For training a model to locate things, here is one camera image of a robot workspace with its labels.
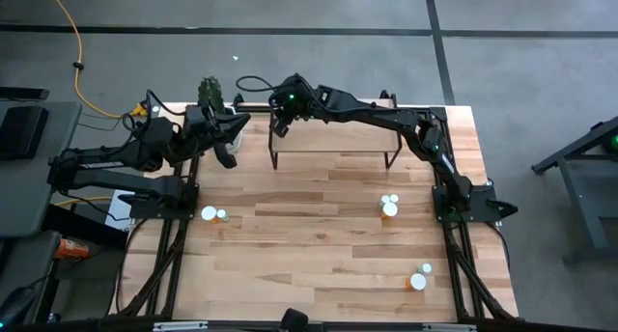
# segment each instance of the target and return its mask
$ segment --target gray floor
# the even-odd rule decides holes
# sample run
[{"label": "gray floor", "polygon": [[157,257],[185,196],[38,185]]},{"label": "gray floor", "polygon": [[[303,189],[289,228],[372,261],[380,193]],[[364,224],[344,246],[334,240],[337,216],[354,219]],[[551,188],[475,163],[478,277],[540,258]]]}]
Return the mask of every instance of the gray floor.
[{"label": "gray floor", "polygon": [[[64,1],[79,24],[429,28],[425,0]],[[615,0],[435,2],[444,29],[618,29]],[[4,0],[0,20],[66,24],[51,0]],[[45,87],[50,99],[77,101],[73,35],[0,37],[1,84]],[[386,88],[404,103],[444,102],[431,38],[85,35],[84,43],[82,91],[115,113],[132,108],[147,88],[165,100],[188,101],[201,77],[215,75],[231,97],[239,76],[279,82],[296,71],[360,97]],[[500,197],[520,207],[503,228],[520,315],[615,329],[618,266],[565,267],[561,256],[585,238],[559,174],[537,177],[529,166],[616,115],[618,40],[446,39],[444,45],[455,101],[473,107],[489,175]],[[74,144],[112,145],[125,135],[80,127]]]}]

